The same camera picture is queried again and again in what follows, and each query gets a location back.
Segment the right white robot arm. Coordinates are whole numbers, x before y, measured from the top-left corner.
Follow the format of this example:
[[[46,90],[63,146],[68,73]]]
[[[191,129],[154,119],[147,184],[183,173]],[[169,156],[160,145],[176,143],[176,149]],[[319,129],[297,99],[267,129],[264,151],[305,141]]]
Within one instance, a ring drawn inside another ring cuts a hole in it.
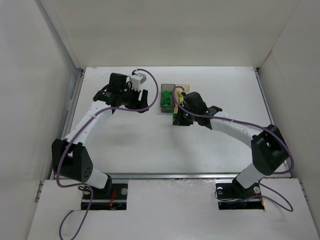
[[[250,122],[233,119],[217,106],[208,107],[198,92],[178,94],[178,111],[174,119],[179,126],[194,122],[210,130],[226,134],[251,149],[252,161],[233,180],[237,191],[244,191],[274,172],[288,158],[289,149],[280,130],[273,124],[262,127]]]

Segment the green yellow lego cluster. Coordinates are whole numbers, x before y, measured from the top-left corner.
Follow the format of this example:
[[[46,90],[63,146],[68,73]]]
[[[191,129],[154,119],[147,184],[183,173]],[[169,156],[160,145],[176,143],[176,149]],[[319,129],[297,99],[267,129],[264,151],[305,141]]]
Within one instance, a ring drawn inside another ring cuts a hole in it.
[[[178,124],[177,124],[177,122],[178,122],[177,116],[178,116],[177,113],[173,113],[173,115],[172,115],[172,125],[173,125],[173,126],[177,126],[177,125],[178,125]]]

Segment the yellow lego brick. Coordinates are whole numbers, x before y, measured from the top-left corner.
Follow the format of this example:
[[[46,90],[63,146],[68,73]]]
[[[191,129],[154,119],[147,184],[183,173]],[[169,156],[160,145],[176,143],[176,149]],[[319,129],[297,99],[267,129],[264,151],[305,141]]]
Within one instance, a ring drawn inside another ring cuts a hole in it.
[[[183,92],[183,91],[178,91],[178,92],[177,92],[177,97],[178,97],[178,98],[184,98],[185,95],[186,95],[186,94],[185,94],[185,92]]]

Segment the green lego from cluster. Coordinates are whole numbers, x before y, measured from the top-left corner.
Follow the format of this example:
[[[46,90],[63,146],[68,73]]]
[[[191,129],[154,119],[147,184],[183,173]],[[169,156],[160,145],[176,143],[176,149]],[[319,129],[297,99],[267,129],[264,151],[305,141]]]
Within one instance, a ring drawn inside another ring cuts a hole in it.
[[[165,107],[169,107],[171,106],[171,99],[170,98],[164,98],[162,101],[161,101],[161,104]]]

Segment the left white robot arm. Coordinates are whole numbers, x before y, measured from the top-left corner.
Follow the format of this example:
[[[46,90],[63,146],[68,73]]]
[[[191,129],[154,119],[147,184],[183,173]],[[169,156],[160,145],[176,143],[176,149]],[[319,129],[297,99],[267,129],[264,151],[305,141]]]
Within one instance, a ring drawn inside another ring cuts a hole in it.
[[[65,177],[96,189],[106,190],[111,178],[95,169],[87,147],[102,125],[119,108],[143,113],[148,108],[148,91],[140,90],[147,77],[143,73],[111,73],[109,83],[93,97],[91,105],[63,139],[51,145],[52,167],[57,177]]]

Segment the small green lego plate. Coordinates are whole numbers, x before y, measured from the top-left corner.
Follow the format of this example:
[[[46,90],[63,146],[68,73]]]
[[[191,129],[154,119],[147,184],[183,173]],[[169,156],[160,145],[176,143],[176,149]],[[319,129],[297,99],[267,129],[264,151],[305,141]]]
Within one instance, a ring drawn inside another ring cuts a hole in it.
[[[165,90],[165,91],[162,92],[162,95],[163,95],[164,98],[169,98],[172,94],[173,94],[172,91]]]

